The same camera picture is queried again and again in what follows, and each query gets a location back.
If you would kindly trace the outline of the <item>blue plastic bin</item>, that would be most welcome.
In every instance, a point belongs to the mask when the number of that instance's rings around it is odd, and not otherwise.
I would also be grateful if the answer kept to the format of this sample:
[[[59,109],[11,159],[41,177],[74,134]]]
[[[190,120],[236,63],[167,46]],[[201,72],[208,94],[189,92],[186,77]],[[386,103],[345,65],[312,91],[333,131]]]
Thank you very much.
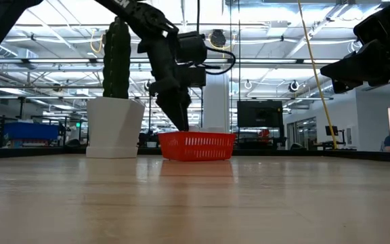
[[[5,124],[3,132],[12,140],[56,140],[59,134],[59,126],[40,123],[13,122]]]

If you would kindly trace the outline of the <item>red plastic basket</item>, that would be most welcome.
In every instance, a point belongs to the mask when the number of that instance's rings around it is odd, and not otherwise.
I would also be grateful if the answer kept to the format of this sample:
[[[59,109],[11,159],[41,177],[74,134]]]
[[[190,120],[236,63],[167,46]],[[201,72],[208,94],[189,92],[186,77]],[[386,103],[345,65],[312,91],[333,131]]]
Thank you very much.
[[[235,134],[175,131],[158,135],[162,156],[176,161],[216,161],[230,159]]]

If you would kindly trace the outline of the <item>large black monitor screen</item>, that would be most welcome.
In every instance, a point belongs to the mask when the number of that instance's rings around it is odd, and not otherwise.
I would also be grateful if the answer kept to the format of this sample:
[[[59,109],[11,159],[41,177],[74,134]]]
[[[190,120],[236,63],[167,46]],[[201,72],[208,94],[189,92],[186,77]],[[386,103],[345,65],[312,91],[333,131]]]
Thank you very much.
[[[238,127],[276,127],[283,126],[281,101],[238,101]]]

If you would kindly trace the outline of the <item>white building column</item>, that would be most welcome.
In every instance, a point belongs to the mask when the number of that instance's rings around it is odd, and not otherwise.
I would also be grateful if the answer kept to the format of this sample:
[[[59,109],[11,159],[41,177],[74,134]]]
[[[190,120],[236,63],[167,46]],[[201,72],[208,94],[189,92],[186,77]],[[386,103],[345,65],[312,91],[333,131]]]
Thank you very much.
[[[202,127],[224,127],[230,132],[229,78],[227,74],[207,75],[204,87]]]

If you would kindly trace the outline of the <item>white faceted plant pot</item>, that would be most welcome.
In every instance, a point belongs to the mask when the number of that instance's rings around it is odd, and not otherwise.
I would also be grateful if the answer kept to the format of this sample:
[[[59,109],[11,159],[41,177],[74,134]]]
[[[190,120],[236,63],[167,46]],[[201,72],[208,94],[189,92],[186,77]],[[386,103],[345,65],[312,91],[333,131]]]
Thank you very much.
[[[144,112],[142,103],[129,99],[99,97],[88,101],[89,146],[86,157],[135,158]]]

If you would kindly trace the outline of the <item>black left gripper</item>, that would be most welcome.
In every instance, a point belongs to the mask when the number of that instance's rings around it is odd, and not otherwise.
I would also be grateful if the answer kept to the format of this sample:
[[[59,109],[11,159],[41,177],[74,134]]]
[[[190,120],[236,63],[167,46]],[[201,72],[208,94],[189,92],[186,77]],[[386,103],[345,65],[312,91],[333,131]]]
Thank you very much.
[[[188,88],[206,85],[206,69],[201,64],[176,60],[178,34],[144,33],[139,36],[137,51],[148,55],[155,78],[149,92],[157,97],[156,104],[179,131],[188,131],[188,107],[192,103]]]

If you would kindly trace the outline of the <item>black aluminium table frame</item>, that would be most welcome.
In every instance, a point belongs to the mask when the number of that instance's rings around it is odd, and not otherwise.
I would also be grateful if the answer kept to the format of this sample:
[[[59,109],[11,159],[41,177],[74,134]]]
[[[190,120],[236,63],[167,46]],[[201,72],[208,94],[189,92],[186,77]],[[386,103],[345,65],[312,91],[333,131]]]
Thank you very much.
[[[0,148],[0,158],[34,157],[62,154],[85,154],[86,148],[38,147]],[[366,152],[354,150],[234,150],[233,156],[241,157],[338,157],[390,162],[390,152]]]

